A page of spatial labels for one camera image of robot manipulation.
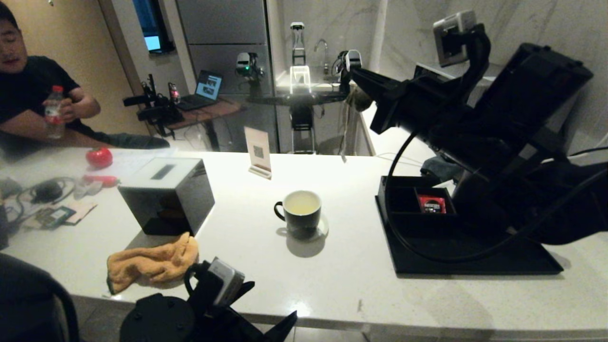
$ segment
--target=window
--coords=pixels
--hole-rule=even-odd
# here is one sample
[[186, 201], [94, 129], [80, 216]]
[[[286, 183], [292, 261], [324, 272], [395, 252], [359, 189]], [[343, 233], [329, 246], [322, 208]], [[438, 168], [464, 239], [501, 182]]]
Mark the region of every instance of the window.
[[133, 0], [133, 4], [148, 51], [163, 54], [175, 50], [173, 42], [169, 41], [158, 0]]

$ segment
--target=black mug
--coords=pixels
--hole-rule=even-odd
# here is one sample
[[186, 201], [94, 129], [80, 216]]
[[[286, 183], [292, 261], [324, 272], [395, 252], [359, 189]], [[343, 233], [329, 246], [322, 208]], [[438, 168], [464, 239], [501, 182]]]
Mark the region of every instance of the black mug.
[[[285, 216], [277, 210], [283, 207]], [[287, 231], [295, 238], [310, 239], [317, 233], [321, 219], [321, 199], [311, 191], [295, 191], [274, 205], [274, 213], [287, 223]]]

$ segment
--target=laptop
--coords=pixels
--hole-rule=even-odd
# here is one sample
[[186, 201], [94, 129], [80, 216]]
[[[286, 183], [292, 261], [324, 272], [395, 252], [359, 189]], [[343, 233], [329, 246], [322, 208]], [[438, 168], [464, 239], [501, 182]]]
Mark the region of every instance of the laptop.
[[183, 111], [188, 111], [216, 104], [221, 85], [222, 75], [201, 70], [196, 81], [195, 93], [182, 97], [176, 106]]

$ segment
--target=orange towel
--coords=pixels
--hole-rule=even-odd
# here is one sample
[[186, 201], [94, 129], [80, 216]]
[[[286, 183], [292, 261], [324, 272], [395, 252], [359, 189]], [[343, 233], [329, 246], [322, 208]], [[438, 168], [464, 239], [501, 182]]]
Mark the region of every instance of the orange towel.
[[140, 275], [148, 277], [152, 284], [173, 281], [184, 275], [197, 256], [198, 243], [188, 232], [166, 245], [114, 253], [108, 258], [110, 293], [121, 292]]

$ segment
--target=faucet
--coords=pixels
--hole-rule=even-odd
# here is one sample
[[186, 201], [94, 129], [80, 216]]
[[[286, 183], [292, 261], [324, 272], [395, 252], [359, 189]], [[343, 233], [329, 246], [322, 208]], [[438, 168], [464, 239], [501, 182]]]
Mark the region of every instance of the faucet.
[[323, 73], [325, 75], [329, 75], [330, 74], [330, 65], [327, 63], [327, 42], [323, 38], [319, 39], [317, 44], [314, 46], [314, 51], [317, 52], [317, 49], [319, 48], [320, 43], [323, 43], [323, 45], [325, 45], [325, 57], [323, 58]]

